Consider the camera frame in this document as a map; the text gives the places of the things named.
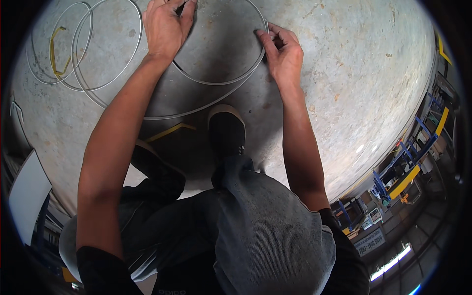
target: hand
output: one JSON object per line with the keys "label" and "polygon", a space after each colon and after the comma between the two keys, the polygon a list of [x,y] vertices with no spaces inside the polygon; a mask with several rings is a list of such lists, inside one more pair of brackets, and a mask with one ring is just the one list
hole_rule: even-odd
{"label": "hand", "polygon": [[300,88],[303,50],[294,32],[269,23],[269,33],[256,32],[266,51],[269,71],[279,90]]}
{"label": "hand", "polygon": [[[184,5],[180,16],[176,10]],[[180,50],[194,21],[197,0],[151,0],[143,12],[148,55],[164,58],[169,64]]]}

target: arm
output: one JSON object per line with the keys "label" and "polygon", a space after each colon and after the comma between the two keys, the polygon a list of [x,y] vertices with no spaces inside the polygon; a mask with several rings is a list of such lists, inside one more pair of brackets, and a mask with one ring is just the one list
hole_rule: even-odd
{"label": "arm", "polygon": [[[175,10],[184,5],[182,14]],[[157,81],[192,26],[196,0],[151,0],[143,12],[149,52],[105,109],[85,149],[78,186],[77,249],[123,258],[118,204],[144,113]]]}
{"label": "arm", "polygon": [[320,152],[300,86],[302,47],[293,32],[271,23],[269,29],[269,33],[259,30],[257,35],[284,106],[282,144],[290,189],[311,211],[330,208]]}
{"label": "arm", "polygon": [[331,229],[336,244],[336,262],[322,294],[368,294],[367,268],[337,225],[326,196],[320,153],[300,87],[302,48],[293,32],[270,23],[269,28],[268,34],[258,31],[257,35],[264,44],[269,70],[284,105],[283,148],[288,182],[308,209],[320,213],[322,224]]}

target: white board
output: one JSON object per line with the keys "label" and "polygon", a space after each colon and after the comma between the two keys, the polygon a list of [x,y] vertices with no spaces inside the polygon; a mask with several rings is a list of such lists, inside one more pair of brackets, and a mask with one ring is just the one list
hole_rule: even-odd
{"label": "white board", "polygon": [[371,232],[364,239],[354,244],[354,247],[359,252],[359,255],[362,257],[367,253],[372,252],[374,249],[385,243],[385,238],[383,236],[382,230],[380,228]]}
{"label": "white board", "polygon": [[20,168],[8,197],[13,221],[21,240],[31,245],[34,225],[52,185],[33,150]]}

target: black shirt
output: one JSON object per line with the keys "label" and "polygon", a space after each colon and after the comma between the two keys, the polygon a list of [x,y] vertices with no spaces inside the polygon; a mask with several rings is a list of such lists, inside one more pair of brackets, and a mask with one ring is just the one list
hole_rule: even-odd
{"label": "black shirt", "polygon": [[[330,209],[319,211],[336,243],[336,262],[321,294],[368,294],[369,274],[354,245],[339,229]],[[215,253],[206,252],[158,274],[152,295],[223,294],[215,276]],[[93,247],[77,251],[80,277],[88,294],[142,294],[125,263]]]}

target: person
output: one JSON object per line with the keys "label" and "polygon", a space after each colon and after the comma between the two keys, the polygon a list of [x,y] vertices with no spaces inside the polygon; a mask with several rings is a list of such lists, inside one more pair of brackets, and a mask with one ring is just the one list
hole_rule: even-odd
{"label": "person", "polygon": [[[180,15],[176,9],[183,5]],[[297,36],[269,23],[256,32],[283,102],[290,189],[254,171],[238,112],[208,119],[214,188],[177,200],[185,177],[138,132],[151,94],[187,38],[196,0],[151,0],[143,12],[149,52],[103,112],[84,153],[78,214],[64,227],[61,257],[88,294],[368,294],[368,272],[337,225],[300,76]],[[129,163],[148,178],[123,187]]]}

